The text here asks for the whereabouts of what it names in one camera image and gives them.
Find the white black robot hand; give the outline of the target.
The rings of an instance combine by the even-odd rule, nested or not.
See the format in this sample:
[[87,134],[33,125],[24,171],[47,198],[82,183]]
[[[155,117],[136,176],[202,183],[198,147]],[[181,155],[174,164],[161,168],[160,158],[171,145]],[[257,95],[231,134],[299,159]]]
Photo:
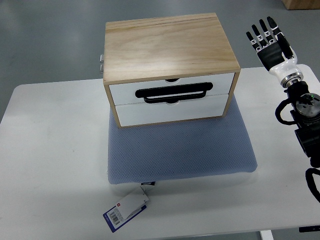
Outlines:
[[254,35],[248,31],[246,36],[269,74],[275,76],[283,88],[289,88],[304,79],[297,67],[297,55],[275,20],[268,16],[266,21],[268,25],[263,19],[259,20],[262,32],[253,24]]

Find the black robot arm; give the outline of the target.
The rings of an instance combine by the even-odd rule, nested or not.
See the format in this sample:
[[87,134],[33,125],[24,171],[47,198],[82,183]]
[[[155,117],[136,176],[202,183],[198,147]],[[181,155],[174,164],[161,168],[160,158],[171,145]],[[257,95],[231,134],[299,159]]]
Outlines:
[[[320,190],[317,188],[314,175],[320,174],[320,96],[309,92],[308,84],[298,77],[288,81],[284,87],[287,99],[283,100],[275,109],[275,117],[283,125],[297,125],[295,135],[308,158],[311,168],[305,171],[307,186],[314,196],[320,200]],[[282,110],[292,105],[290,114],[292,121],[284,120]]]

